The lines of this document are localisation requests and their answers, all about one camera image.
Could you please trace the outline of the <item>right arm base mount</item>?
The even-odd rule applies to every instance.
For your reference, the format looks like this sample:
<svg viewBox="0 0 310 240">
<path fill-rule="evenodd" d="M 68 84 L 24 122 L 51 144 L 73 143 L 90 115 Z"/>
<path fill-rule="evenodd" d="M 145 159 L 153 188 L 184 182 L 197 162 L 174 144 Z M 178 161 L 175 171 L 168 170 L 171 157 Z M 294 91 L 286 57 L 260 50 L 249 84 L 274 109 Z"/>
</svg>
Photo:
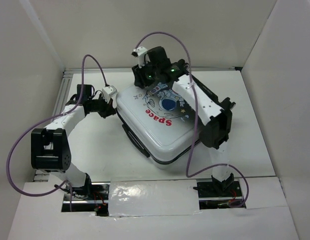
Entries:
<svg viewBox="0 0 310 240">
<path fill-rule="evenodd" d="M 212 181 L 198 181 L 193 189 L 198 193 L 200 210 L 228 209 L 229 204 L 236 207 L 244 200 L 237 180 L 224 191 L 216 190 Z"/>
</svg>

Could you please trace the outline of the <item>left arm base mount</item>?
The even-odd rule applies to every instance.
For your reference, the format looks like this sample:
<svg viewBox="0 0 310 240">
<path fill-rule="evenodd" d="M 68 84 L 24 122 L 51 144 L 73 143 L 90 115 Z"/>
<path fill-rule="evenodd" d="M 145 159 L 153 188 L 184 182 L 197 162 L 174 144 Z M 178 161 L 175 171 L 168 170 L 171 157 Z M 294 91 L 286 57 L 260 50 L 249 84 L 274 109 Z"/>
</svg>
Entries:
<svg viewBox="0 0 310 240">
<path fill-rule="evenodd" d="M 95 182 L 91 185 L 91 192 L 79 195 L 75 191 L 70 195 L 70 188 L 62 189 L 64 192 L 61 212 L 63 213 L 93 213 L 99 217 L 108 217 L 109 182 Z"/>
</svg>

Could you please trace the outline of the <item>grey-lined suitcase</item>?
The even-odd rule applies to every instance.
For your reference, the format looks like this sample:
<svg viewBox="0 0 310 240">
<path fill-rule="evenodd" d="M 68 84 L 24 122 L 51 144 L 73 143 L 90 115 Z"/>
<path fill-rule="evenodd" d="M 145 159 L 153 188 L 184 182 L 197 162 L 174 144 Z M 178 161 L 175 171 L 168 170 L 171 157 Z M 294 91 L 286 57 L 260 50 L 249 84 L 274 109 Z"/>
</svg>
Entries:
<svg viewBox="0 0 310 240">
<path fill-rule="evenodd" d="M 123 129 L 134 146 L 159 168 L 166 168 L 178 160 L 202 160 L 210 149 L 196 143 L 194 110 L 181 95 L 166 83 L 157 83 L 149 89 L 134 85 L 116 96 L 117 114 Z"/>
</svg>

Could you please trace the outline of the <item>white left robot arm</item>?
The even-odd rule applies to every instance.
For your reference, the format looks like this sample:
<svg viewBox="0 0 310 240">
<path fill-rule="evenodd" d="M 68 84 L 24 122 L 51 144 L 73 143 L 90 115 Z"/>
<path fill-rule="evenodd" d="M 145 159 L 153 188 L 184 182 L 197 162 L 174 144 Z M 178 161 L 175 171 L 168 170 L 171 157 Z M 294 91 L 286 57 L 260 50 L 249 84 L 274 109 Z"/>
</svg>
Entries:
<svg viewBox="0 0 310 240">
<path fill-rule="evenodd" d="M 90 176 L 72 164 L 68 136 L 90 113 L 98 113 L 102 118 L 116 113 L 113 96 L 117 89 L 107 85 L 102 88 L 98 98 L 95 98 L 94 90 L 90 84 L 77 85 L 76 94 L 67 101 L 61 115 L 44 128 L 36 128 L 31 132 L 32 168 L 67 181 L 73 192 L 83 200 L 93 195 L 93 186 Z"/>
</svg>

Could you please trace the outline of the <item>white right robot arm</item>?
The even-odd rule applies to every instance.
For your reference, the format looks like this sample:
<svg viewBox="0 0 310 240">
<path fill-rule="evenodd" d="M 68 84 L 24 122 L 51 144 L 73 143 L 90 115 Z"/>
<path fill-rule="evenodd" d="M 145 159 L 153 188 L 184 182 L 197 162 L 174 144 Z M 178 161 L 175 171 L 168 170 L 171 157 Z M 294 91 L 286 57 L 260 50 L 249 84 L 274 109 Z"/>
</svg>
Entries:
<svg viewBox="0 0 310 240">
<path fill-rule="evenodd" d="M 183 59 L 171 62 L 161 46 L 152 49 L 139 46 L 132 55 L 138 59 L 132 67 L 134 85 L 146 89 L 157 83 L 168 84 L 194 110 L 195 123 L 203 124 L 201 129 L 194 128 L 195 142 L 222 150 L 229 139 L 235 103 L 228 97 L 219 102 L 218 96 L 191 74 L 189 62 Z"/>
</svg>

